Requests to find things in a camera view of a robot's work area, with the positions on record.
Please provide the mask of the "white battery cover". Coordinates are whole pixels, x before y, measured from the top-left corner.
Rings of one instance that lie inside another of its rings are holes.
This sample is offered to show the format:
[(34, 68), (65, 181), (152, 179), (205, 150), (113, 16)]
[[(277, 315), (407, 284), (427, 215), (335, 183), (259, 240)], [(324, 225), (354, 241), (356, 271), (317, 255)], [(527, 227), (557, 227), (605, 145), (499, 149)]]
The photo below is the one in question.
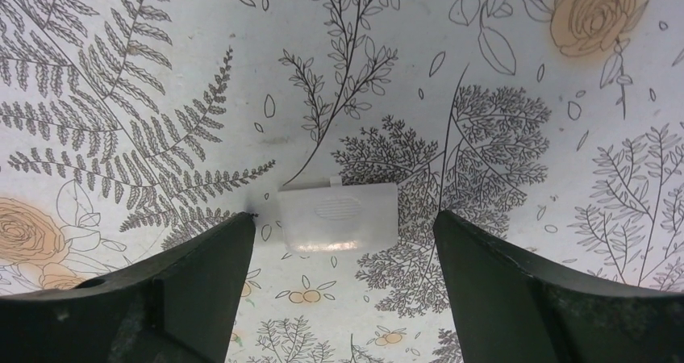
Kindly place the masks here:
[(284, 244), (299, 254), (377, 252), (398, 243), (398, 185), (393, 182), (283, 190), (277, 195)]

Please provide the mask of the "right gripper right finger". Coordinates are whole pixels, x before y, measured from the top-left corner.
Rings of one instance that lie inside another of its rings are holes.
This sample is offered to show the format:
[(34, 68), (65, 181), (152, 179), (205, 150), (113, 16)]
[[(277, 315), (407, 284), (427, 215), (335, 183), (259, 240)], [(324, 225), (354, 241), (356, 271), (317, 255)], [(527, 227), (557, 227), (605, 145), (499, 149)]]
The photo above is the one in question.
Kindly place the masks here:
[(682, 294), (578, 272), (451, 211), (433, 232), (465, 361), (682, 361)]

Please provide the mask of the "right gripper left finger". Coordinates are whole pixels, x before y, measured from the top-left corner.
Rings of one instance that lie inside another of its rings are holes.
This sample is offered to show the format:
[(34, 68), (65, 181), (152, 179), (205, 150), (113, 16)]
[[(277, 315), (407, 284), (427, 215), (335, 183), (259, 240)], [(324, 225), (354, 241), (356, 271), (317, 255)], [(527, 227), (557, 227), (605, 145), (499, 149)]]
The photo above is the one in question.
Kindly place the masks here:
[(2, 361), (224, 361), (255, 232), (242, 212), (72, 289), (2, 297)]

